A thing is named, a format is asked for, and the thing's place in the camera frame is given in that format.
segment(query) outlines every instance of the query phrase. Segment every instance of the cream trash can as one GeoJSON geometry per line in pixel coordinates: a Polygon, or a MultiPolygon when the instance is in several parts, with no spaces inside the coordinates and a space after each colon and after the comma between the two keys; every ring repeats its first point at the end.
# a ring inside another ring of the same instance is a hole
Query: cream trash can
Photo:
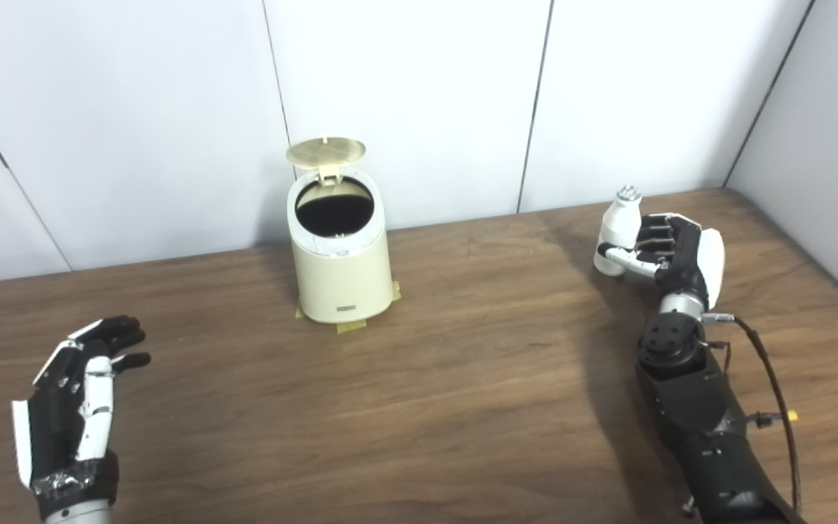
{"type": "Polygon", "coordinates": [[[326,324],[345,324],[385,311],[393,301],[383,200],[368,175],[346,167],[364,156],[363,143],[330,137],[287,151],[309,170],[290,186],[287,222],[300,308],[326,324]]]}

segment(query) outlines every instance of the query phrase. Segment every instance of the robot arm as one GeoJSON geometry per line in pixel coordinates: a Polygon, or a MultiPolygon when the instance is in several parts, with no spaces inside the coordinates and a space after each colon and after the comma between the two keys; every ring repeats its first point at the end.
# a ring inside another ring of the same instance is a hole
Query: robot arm
{"type": "Polygon", "coordinates": [[[603,243],[598,253],[661,287],[658,314],[636,348],[636,373],[658,435],[684,472],[689,507],[705,524],[805,524],[762,471],[746,414],[709,351],[704,322],[734,319],[707,313],[722,287],[719,232],[674,213],[649,215],[635,250],[603,243]]]}
{"type": "Polygon", "coordinates": [[[143,339],[135,318],[93,322],[57,345],[31,398],[12,402],[19,478],[47,524],[110,523],[119,487],[108,448],[114,377],[149,364],[149,354],[119,355],[143,339]]]}

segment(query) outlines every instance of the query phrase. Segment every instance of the wooden table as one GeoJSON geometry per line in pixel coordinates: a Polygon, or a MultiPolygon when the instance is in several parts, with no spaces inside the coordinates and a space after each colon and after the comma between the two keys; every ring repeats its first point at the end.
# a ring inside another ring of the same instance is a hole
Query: wooden table
{"type": "MultiPolygon", "coordinates": [[[[9,399],[61,336],[139,317],[116,381],[116,522],[685,522],[632,348],[655,289],[591,257],[604,206],[395,231],[403,299],[338,335],[294,319],[289,246],[0,282],[0,523],[36,522],[9,399]]],[[[838,284],[736,193],[646,199],[722,230],[719,309],[764,336],[795,423],[805,517],[838,522],[838,284]]],[[[734,326],[733,385],[775,410],[734,326]]],[[[751,440],[789,494],[781,426],[751,440]]]]}

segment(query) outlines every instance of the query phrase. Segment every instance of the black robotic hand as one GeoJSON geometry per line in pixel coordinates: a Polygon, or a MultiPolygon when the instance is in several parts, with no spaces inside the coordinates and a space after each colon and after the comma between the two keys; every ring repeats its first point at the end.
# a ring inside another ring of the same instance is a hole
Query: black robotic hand
{"type": "Polygon", "coordinates": [[[34,378],[31,398],[12,403],[17,470],[41,520],[93,517],[116,500],[119,459],[108,448],[113,382],[149,364],[149,354],[119,354],[142,341],[133,317],[93,322],[57,345],[34,378]]]}
{"type": "Polygon", "coordinates": [[[602,243],[596,249],[629,271],[655,279],[663,295],[699,301],[702,311],[716,305],[722,288],[725,249],[716,229],[677,213],[642,216],[636,248],[602,243]]]}

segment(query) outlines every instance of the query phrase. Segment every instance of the white bottle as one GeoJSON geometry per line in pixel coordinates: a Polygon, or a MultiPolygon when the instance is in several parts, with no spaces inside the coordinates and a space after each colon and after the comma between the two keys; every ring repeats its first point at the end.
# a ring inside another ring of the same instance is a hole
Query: white bottle
{"type": "MultiPolygon", "coordinates": [[[[624,186],[620,189],[610,209],[603,213],[603,222],[599,228],[596,245],[609,242],[619,247],[635,248],[636,237],[639,236],[639,228],[642,227],[642,213],[639,211],[641,201],[642,195],[639,195],[635,186],[624,186]]],[[[622,275],[626,271],[616,262],[607,260],[596,252],[594,252],[594,266],[597,271],[611,277],[622,275]]]]}

